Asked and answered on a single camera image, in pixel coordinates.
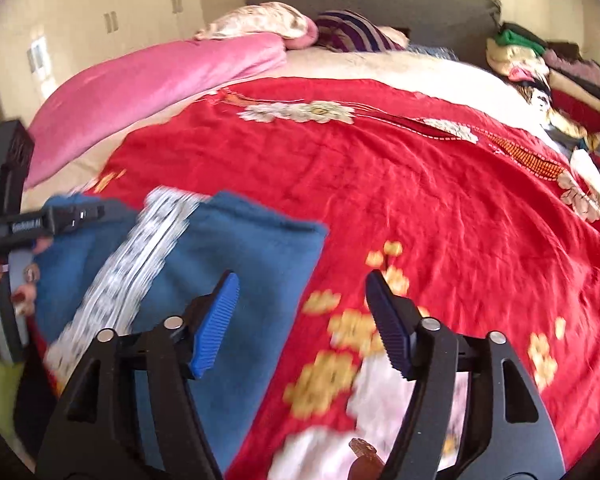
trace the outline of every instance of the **pink folded cloth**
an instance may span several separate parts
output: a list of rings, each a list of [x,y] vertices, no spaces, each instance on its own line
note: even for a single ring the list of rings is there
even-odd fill
[[[174,41],[92,66],[58,88],[36,114],[25,186],[35,186],[100,140],[182,99],[286,61],[277,34]]]
[[[551,68],[561,70],[596,86],[600,86],[600,66],[593,61],[567,61],[558,57],[551,49],[545,51],[542,58]]]

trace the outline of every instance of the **gray headboard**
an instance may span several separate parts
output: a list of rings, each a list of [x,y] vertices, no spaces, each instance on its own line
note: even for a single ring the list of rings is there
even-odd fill
[[[499,0],[246,0],[247,5],[283,2],[314,19],[320,12],[350,9],[376,25],[411,30],[411,41],[446,46],[459,59],[488,68],[486,38],[498,31]]]

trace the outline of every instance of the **pile of clothes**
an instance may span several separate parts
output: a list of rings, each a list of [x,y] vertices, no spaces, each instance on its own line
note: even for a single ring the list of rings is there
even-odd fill
[[[577,44],[547,42],[516,23],[487,39],[487,62],[538,111],[549,136],[570,158],[575,148],[600,151],[600,65]]]

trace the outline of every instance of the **white bedsheet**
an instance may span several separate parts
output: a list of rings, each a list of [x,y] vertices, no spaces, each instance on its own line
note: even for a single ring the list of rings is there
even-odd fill
[[[503,124],[528,131],[560,152],[540,126],[534,110],[515,89],[496,76],[471,65],[410,52],[336,54],[314,47],[289,51],[285,66],[241,81],[285,76],[375,79],[397,89],[421,92],[475,108]],[[218,88],[237,82],[239,81],[232,81]],[[149,124],[167,122],[190,103],[218,88],[193,95],[101,140],[50,179],[28,190],[23,197],[23,208],[39,208],[52,195],[68,193],[76,187],[86,185],[100,173],[111,153],[129,133]]]

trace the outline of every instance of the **striped pillow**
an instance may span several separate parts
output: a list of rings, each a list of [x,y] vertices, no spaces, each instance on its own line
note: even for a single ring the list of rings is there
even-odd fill
[[[315,20],[318,46],[333,52],[390,52],[404,47],[386,37],[373,23],[351,10],[328,10]]]

